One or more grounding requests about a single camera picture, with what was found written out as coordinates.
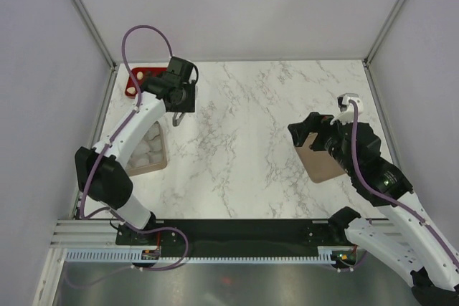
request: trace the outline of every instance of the red tray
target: red tray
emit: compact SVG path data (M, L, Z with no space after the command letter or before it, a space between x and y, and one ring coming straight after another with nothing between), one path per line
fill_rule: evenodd
M167 67L136 67L132 69L132 73L134 74L135 77L137 77L137 73L142 72L143 73L143 78L138 81L139 85L142 85L145 80L149 78L147 76L147 72L151 72L150 77L156 77L159 73L164 72L167 70ZM134 87L134 82L131 80L129 77L128 82L126 83L126 87L124 88L124 94L129 97L129 98L134 98L137 95L137 91L135 91L133 94L128 92L129 87Z

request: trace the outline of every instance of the gray wall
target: gray wall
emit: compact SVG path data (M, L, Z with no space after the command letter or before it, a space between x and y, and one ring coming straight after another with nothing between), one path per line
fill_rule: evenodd
M0 0L0 305L30 305L108 66L69 0Z
M401 164L459 247L458 0L407 0L372 64Z
M163 30L196 60L363 58L396 0L83 0L110 53L137 24ZM135 61L164 61L151 33L131 35Z

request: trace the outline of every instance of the marble tabletop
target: marble tabletop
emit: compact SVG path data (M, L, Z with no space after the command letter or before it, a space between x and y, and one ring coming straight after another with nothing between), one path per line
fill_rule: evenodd
M132 64L161 66L161 64ZM344 206L383 217L355 192L349 178L320 184L306 173L287 125L311 111L335 114L337 96L358 93L390 159L360 61L201 62L196 112L173 127L159 121L168 165L132 177L134 193L159 218L327 218ZM103 133L132 105L124 95L128 73L118 71ZM100 205L88 199L85 213Z

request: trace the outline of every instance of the egg tray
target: egg tray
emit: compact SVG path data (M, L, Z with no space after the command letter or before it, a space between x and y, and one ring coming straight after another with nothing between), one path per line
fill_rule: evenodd
M132 176L141 175L143 173L162 170L163 168L165 168L167 166L167 154L166 154L166 145L165 145L165 142L164 142L163 128L157 122L154 123L153 125L157 125L158 128L159 128L159 135L157 135L157 136L159 136L160 139L161 139L161 152L163 153L163 160L158 162L158 163L149 163L148 165L139 166L137 168L127 168L126 169L126 173L128 174L128 176L132 177ZM147 143L149 141L154 140L154 138L152 140L148 140L147 136L148 136L148 133L145 134L145 136L142 138L142 140L145 140Z
M152 77L157 77L161 72L167 70L167 67L136 67L132 69L132 73L137 78L137 82L139 85L142 85L145 80ZM138 78L138 73L141 72L143 77L141 79ZM134 82L131 78L128 78L126 83L126 87L124 89L124 95L129 98L135 98L137 95L137 91L134 87Z

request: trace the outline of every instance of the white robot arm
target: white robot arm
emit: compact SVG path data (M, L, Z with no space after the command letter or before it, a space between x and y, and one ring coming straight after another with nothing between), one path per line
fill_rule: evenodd
M381 140L368 123L359 123L363 103L356 94L338 98L337 116L311 113L288 126L301 147L318 133L310 149L327 151L351 177L356 191L379 209L402 233L410 248L374 228L345 207L329 222L349 242L391 267L412 288L421 305L459 305L459 253L422 207L411 183L380 156Z
M193 70L195 80L191 80ZM133 184L124 168L147 130L166 112L175 113L174 126L180 124L184 114L194 113L198 77L196 65L172 57L163 74L142 84L140 105L133 105L113 133L92 149L81 147L75 154L80 190L86 187L90 198L107 205L137 229L145 229L156 217L133 195ZM90 178L96 162L98 166Z

